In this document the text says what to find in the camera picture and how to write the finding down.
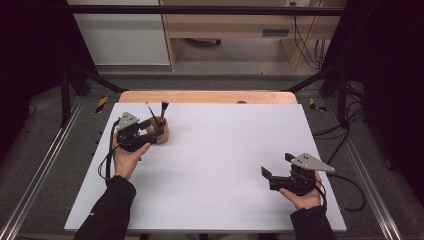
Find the pen holder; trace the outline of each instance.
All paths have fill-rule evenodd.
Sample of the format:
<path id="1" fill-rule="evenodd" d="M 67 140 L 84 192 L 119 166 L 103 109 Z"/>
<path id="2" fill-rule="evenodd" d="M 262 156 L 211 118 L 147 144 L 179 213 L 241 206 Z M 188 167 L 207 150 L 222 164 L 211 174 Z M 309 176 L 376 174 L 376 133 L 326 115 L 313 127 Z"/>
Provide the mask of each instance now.
<path id="1" fill-rule="evenodd" d="M 160 124 L 160 117 L 155 116 L 155 118 L 157 122 Z M 158 125 L 156 124 L 156 121 L 153 119 L 153 117 L 150 118 L 150 124 L 151 126 L 146 129 L 148 133 L 152 133 L 158 128 Z M 168 121 L 166 120 L 166 118 L 163 119 L 163 125 L 164 125 L 163 134 L 158 136 L 156 144 L 166 143 L 169 139 L 169 127 L 168 127 Z"/>

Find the pen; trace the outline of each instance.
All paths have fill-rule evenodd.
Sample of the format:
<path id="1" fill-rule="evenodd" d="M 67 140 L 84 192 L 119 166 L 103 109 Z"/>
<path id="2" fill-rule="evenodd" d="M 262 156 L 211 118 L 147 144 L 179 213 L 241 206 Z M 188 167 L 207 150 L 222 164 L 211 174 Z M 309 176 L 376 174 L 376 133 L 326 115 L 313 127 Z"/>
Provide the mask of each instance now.
<path id="1" fill-rule="evenodd" d="M 156 125 L 158 125 L 158 127 L 160 127 L 160 125 L 159 125 L 159 123 L 158 123 L 158 120 L 156 119 L 156 117 L 155 117 L 155 114 L 153 113 L 153 111 L 152 111 L 152 109 L 150 108 L 150 105 L 149 105 L 149 103 L 148 102 L 146 102 L 146 104 L 147 104 L 147 107 L 149 108 L 149 110 L 150 110 L 150 113 L 152 114 L 152 116 L 153 116 L 153 119 L 155 120 L 155 122 L 156 122 Z"/>

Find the wooden desk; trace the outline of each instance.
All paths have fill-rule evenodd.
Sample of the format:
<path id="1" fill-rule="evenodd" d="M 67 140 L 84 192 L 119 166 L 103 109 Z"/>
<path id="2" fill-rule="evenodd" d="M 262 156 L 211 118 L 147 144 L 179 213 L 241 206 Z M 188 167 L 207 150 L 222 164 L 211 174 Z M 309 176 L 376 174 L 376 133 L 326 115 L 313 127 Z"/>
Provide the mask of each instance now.
<path id="1" fill-rule="evenodd" d="M 162 6 L 259 6 L 289 7 L 288 0 L 160 0 Z M 343 7 L 346 0 L 310 0 L 299 7 Z M 306 53 L 299 35 L 295 39 L 293 16 L 261 15 L 184 15 L 163 14 L 165 37 L 171 68 L 175 69 L 179 39 L 184 38 L 277 38 L 292 70 L 298 70 Z M 297 31 L 308 44 L 311 39 L 331 40 L 338 25 L 338 16 L 298 16 Z"/>
<path id="2" fill-rule="evenodd" d="M 127 91 L 122 93 L 121 103 L 276 103 L 297 104 L 291 92 L 269 91 Z"/>

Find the white cabinet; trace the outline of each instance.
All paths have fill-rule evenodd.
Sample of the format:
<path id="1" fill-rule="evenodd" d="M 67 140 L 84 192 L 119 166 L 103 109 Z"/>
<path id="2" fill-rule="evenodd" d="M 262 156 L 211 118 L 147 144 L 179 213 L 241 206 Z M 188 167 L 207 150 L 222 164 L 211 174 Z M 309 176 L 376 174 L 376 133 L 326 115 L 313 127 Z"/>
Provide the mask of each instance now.
<path id="1" fill-rule="evenodd" d="M 68 0 L 70 5 L 159 5 L 157 0 Z M 159 14 L 74 14 L 96 65 L 169 65 Z"/>

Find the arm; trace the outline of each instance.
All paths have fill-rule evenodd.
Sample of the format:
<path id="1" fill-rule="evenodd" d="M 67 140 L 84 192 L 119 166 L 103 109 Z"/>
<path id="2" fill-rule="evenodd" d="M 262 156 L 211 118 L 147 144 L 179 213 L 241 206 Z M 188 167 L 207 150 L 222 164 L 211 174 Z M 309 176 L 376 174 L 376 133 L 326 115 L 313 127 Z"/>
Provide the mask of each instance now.
<path id="1" fill-rule="evenodd" d="M 113 152 L 115 176 L 107 181 L 105 193 L 97 200 L 74 239 L 124 239 L 130 221 L 131 204 L 136 190 L 128 181 L 141 156 L 150 148 L 147 143 L 135 152 L 120 147 Z"/>
<path id="2" fill-rule="evenodd" d="M 315 176 L 321 182 L 317 172 L 315 172 Z M 336 239 L 325 215 L 324 208 L 321 206 L 321 196 L 316 189 L 301 197 L 284 188 L 281 188 L 279 192 L 291 201 L 297 209 L 296 212 L 290 215 L 294 231 L 296 232 L 296 240 Z"/>
<path id="3" fill-rule="evenodd" d="M 74 239 L 124 239 L 135 195 L 129 181 L 114 176 Z"/>
<path id="4" fill-rule="evenodd" d="M 336 239 L 322 206 L 299 209 L 292 213 L 290 218 L 296 232 L 296 240 Z"/>

